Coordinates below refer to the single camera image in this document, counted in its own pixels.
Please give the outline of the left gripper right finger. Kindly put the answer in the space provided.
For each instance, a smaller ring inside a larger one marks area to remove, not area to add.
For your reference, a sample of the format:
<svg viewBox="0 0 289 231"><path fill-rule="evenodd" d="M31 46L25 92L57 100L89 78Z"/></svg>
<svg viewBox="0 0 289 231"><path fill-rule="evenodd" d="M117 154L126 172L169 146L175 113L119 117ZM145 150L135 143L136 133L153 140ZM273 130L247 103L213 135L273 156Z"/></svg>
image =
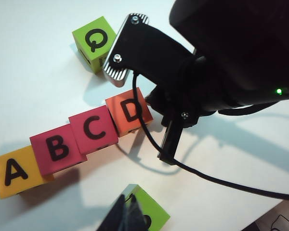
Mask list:
<svg viewBox="0 0 289 231"><path fill-rule="evenodd" d="M134 194L130 194L124 203L122 231L147 231L148 224Z"/></svg>

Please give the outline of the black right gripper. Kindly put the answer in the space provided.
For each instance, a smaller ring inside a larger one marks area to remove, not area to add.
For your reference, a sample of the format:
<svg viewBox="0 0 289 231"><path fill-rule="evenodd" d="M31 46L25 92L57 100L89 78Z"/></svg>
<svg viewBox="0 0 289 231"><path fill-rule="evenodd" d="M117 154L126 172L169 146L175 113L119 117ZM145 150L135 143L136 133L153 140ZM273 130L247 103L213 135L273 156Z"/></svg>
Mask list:
<svg viewBox="0 0 289 231"><path fill-rule="evenodd" d="M169 165L175 165L174 156L183 129L195 125L201 114L201 109L188 95L188 87L192 85L193 74L205 62L203 56L189 59L174 77L165 80L163 84L157 84L145 98L152 109L163 115L161 124L166 127L166 132L158 158Z"/></svg>

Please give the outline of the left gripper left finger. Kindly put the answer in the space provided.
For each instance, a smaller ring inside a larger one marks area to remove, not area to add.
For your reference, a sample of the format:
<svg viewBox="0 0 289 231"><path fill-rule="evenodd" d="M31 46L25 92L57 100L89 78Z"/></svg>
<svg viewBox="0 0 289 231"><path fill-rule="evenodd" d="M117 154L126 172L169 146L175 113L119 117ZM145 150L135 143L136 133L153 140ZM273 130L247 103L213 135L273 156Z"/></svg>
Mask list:
<svg viewBox="0 0 289 231"><path fill-rule="evenodd" d="M125 197L121 194L110 209L97 231L120 231L125 210Z"/></svg>

